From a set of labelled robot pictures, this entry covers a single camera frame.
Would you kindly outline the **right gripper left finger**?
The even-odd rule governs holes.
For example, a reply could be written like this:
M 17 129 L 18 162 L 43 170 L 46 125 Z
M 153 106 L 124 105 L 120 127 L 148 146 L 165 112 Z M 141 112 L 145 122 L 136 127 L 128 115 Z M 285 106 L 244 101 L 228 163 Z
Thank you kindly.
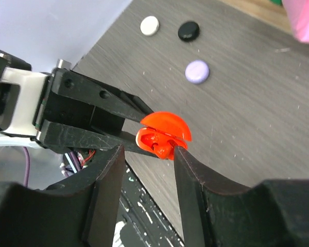
M 116 146 L 45 190 L 0 182 L 0 246 L 111 246 L 124 172 Z

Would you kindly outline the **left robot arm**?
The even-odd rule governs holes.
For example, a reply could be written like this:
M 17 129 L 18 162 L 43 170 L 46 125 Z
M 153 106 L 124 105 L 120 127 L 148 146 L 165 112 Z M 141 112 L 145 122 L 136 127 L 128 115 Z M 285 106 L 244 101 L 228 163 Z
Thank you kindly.
M 151 112 L 138 96 L 74 72 L 65 61 L 50 73 L 34 72 L 0 50 L 0 146 L 66 153 L 123 145 L 143 154 L 123 125 Z

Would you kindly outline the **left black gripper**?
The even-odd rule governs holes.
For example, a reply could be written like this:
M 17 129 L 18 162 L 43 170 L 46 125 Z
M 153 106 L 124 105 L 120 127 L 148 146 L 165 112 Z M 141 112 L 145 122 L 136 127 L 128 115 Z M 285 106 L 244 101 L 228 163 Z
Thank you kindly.
M 64 154 L 123 145 L 126 151 L 155 156 L 122 131 L 124 119 L 140 122 L 153 113 L 140 97 L 62 68 L 53 70 L 51 90 L 59 96 L 42 100 L 36 120 L 37 141 L 44 148 Z

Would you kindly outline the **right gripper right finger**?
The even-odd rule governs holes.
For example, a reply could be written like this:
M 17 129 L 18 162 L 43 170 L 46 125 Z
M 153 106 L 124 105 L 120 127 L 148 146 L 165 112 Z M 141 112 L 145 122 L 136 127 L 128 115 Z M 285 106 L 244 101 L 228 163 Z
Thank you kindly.
M 174 169 L 186 246 L 309 246 L 309 180 L 247 187 L 182 147 Z

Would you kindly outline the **orange earbud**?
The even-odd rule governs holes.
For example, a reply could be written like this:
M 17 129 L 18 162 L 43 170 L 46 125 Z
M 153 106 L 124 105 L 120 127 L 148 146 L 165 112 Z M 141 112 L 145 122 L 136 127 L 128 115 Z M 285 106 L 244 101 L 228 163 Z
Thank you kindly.
M 154 143 L 151 146 L 153 153 L 160 159 L 173 160 L 174 146 L 170 142 Z

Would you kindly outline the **orange earbud charging case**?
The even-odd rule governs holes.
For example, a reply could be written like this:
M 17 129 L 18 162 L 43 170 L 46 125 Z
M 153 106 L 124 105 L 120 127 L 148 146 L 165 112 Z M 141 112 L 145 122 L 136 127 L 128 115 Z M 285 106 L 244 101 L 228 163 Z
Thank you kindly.
M 154 112 L 141 120 L 143 128 L 136 134 L 135 142 L 142 150 L 152 154 L 154 143 L 170 142 L 174 146 L 187 149 L 187 142 L 192 141 L 192 134 L 187 123 L 171 112 Z

